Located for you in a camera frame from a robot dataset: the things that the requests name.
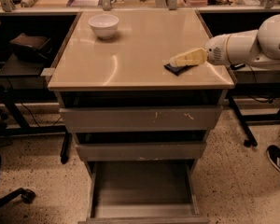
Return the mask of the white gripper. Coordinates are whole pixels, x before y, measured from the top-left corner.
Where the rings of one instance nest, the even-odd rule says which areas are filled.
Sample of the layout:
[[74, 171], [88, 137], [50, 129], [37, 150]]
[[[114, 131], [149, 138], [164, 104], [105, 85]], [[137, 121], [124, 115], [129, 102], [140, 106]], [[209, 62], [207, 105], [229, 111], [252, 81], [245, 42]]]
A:
[[193, 66], [202, 64], [207, 60], [213, 65], [227, 65], [227, 38], [227, 35], [214, 36], [206, 42], [204, 46], [206, 50], [203, 48], [195, 48], [176, 54], [176, 56], [170, 59], [169, 64], [173, 67]]

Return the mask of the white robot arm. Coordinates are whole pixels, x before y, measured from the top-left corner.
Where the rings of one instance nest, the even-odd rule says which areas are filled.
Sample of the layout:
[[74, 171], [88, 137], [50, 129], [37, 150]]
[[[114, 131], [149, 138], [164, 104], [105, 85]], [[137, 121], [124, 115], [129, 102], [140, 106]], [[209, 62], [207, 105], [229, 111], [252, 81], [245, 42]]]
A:
[[214, 36], [203, 48], [176, 54], [169, 64], [181, 68], [205, 62], [226, 66], [280, 64], [280, 14], [265, 20], [258, 29]]

